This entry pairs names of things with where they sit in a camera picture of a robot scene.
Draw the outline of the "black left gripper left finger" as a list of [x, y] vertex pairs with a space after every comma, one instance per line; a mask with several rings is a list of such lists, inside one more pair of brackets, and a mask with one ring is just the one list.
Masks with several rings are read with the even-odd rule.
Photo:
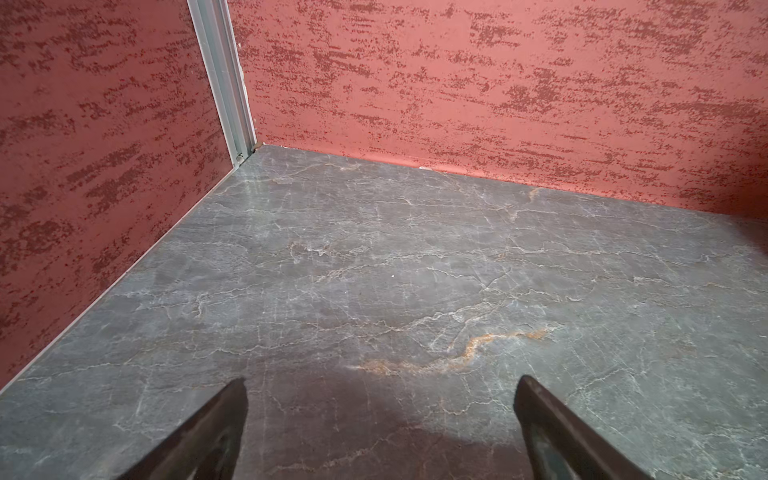
[[248, 413], [245, 379], [230, 381], [122, 479], [231, 479]]

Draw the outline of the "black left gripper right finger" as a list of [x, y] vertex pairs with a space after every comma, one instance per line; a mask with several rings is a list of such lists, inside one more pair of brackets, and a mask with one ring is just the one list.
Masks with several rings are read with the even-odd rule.
[[535, 479], [649, 477], [530, 375], [518, 381], [514, 412]]

